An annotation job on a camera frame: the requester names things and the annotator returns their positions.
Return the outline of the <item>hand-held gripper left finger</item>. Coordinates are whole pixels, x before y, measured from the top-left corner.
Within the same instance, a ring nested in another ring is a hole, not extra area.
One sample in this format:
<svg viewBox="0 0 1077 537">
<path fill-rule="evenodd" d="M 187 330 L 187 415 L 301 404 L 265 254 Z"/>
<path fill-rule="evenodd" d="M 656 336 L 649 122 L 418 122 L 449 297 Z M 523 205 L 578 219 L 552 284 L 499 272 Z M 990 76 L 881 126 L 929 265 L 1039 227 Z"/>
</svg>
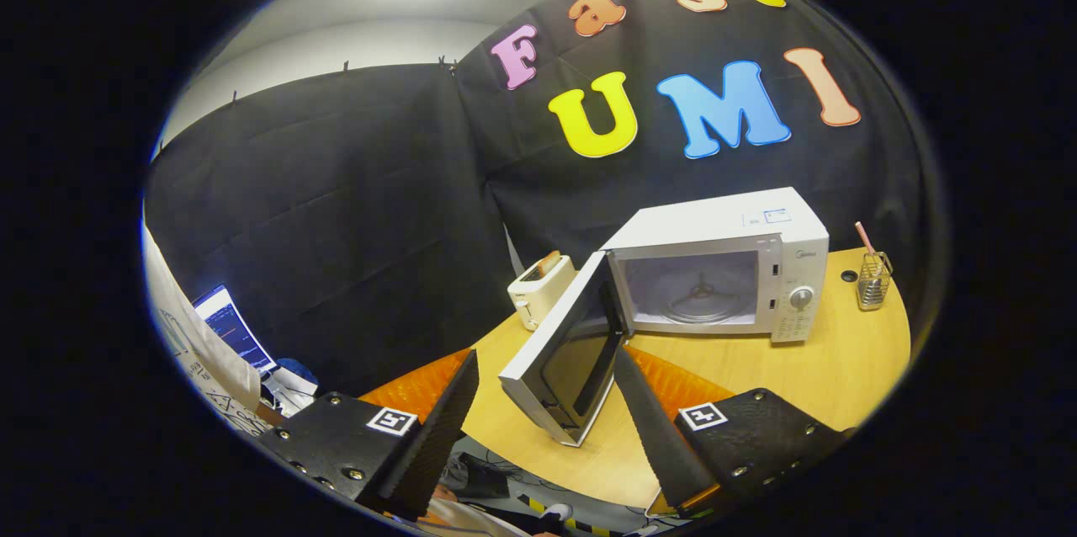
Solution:
<svg viewBox="0 0 1077 537">
<path fill-rule="evenodd" d="M 428 498 L 480 386 L 476 350 L 461 350 L 454 358 L 458 367 L 426 416 L 328 392 L 263 433 L 257 443 L 314 487 L 373 513 L 426 515 Z"/>
</svg>

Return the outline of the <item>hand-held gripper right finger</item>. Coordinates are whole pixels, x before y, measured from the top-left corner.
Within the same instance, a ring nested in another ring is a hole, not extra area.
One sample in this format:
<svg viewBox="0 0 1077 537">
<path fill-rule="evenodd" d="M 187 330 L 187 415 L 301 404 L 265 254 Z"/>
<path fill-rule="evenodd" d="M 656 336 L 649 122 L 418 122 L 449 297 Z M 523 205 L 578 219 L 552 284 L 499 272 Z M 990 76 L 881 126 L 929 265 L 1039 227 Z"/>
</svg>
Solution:
<svg viewBox="0 0 1077 537">
<path fill-rule="evenodd" d="M 847 432 L 770 388 L 732 394 L 637 348 L 617 350 L 614 379 L 661 494 L 681 518 L 729 513 L 847 442 Z"/>
</svg>

